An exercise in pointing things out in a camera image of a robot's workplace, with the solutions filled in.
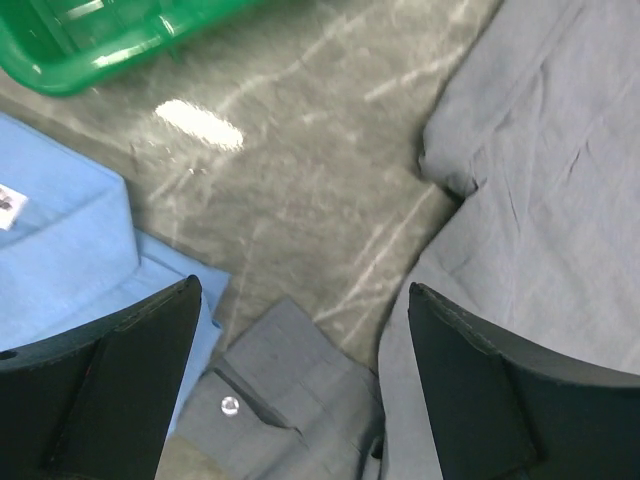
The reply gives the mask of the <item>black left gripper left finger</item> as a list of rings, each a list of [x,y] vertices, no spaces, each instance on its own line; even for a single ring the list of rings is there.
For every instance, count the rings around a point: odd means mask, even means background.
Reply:
[[[1,354],[4,479],[152,479],[201,308],[189,276]]]

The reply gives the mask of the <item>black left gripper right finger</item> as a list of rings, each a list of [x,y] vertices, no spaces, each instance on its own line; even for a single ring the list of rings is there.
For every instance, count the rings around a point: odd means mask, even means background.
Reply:
[[[408,320],[446,479],[635,479],[639,379],[547,349],[431,288]]]

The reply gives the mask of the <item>grey long sleeve shirt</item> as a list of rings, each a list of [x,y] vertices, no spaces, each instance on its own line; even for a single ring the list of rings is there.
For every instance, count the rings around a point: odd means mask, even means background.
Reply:
[[[639,379],[639,5],[506,1],[426,124],[420,168],[463,200],[421,253],[371,372],[291,301],[203,376],[178,431],[234,479],[446,479],[408,320],[423,284]]]

